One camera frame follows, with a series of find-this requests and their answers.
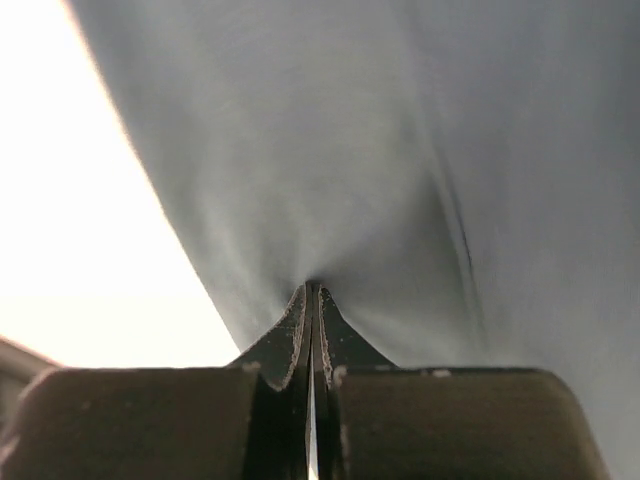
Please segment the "blue grey t shirt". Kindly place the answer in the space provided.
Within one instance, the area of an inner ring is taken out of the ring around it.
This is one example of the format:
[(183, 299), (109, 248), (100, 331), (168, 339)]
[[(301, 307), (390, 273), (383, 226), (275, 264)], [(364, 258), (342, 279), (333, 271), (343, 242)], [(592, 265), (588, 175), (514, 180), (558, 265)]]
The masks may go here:
[(239, 346), (323, 282), (404, 363), (638, 371), (635, 1), (76, 1)]

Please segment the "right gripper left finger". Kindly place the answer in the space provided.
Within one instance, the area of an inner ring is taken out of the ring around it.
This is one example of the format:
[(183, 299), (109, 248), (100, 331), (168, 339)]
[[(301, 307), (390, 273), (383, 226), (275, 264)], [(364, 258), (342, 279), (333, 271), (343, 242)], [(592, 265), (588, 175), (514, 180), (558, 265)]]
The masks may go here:
[(2, 433), (2, 477), (306, 478), (312, 292), (223, 367), (43, 373)]

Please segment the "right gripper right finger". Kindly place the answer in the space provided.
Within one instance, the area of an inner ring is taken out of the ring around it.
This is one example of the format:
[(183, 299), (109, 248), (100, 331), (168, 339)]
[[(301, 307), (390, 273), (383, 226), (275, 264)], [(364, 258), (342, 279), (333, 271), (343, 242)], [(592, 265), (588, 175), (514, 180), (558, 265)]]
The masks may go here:
[(553, 373), (402, 368), (314, 285), (322, 479), (605, 479), (583, 410)]

